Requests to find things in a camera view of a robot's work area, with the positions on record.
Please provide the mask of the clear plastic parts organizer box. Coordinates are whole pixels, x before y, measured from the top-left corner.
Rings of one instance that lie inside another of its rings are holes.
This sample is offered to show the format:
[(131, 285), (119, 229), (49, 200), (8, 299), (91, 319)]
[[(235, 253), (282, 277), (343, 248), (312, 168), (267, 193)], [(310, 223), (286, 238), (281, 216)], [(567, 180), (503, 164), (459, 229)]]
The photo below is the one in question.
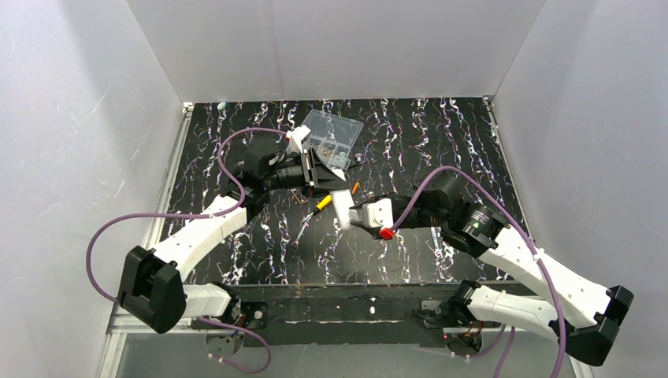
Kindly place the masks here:
[(329, 168), (348, 169), (352, 148), (363, 128), (361, 121), (312, 109), (302, 126), (310, 129), (308, 147), (314, 147), (319, 158)]

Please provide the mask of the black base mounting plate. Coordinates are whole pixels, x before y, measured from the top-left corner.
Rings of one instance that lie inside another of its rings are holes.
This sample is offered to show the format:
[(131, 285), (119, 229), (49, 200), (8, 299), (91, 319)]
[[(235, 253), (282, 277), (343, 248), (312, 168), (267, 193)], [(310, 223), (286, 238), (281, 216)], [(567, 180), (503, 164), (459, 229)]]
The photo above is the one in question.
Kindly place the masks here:
[(442, 347), (456, 283), (233, 285), (243, 325), (271, 346), (413, 344)]

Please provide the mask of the white remote control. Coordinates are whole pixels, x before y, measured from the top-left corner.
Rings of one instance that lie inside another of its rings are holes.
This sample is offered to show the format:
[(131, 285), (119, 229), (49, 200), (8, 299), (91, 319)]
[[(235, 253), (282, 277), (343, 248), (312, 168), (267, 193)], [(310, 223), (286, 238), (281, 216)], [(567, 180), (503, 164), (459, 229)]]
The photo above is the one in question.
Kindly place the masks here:
[(348, 189), (331, 191), (329, 195), (332, 197), (332, 205), (336, 212), (336, 217), (340, 227), (343, 230), (352, 228), (352, 222), (358, 221), (358, 215), (354, 206), (352, 194)]

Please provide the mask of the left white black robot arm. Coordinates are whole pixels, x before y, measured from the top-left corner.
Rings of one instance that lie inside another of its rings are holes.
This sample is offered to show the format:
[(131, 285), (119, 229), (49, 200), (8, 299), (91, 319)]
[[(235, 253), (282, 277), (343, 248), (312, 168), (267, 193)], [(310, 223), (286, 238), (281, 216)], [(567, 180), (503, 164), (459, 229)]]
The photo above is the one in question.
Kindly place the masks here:
[(241, 301), (223, 283), (184, 281), (230, 235), (253, 220), (275, 190), (300, 189), (314, 198), (349, 188), (341, 169), (328, 167), (315, 149), (265, 154), (239, 168), (212, 203), (171, 237), (150, 249), (136, 246), (125, 258), (117, 302), (158, 334), (186, 318), (213, 317), (239, 325)]

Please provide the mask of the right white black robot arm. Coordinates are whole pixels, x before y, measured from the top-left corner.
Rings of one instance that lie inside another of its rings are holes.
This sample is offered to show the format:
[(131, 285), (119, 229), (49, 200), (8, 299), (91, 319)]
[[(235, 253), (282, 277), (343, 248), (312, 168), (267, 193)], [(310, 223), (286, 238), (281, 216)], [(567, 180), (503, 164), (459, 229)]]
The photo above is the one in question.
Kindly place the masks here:
[(448, 246), (502, 269), (533, 293), (511, 295), (465, 280), (450, 298), (418, 311), (428, 327), (510, 325), (563, 343), (570, 357), (601, 366), (634, 299), (625, 287), (593, 283), (530, 246), (504, 213), (466, 199), (460, 179), (445, 172), (430, 176), (413, 195), (387, 193), (354, 204), (344, 192), (334, 203), (344, 228), (363, 229), (376, 239), (392, 239), (403, 228), (437, 227)]

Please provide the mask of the yellow handled screwdriver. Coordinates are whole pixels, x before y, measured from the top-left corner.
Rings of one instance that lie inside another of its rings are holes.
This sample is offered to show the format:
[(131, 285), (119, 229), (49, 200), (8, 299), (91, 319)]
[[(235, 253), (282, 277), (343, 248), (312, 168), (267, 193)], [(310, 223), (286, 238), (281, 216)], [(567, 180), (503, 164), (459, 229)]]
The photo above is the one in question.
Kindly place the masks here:
[(299, 242), (310, 222), (310, 220), (315, 217), (317, 214), (319, 214), (324, 208), (326, 208), (330, 203), (332, 202), (332, 196), (327, 195), (325, 196), (322, 200), (320, 200), (317, 205), (302, 219), (301, 221), (301, 227), (299, 229), (299, 233), (295, 238), (295, 241), (293, 244), (295, 246), (299, 245)]

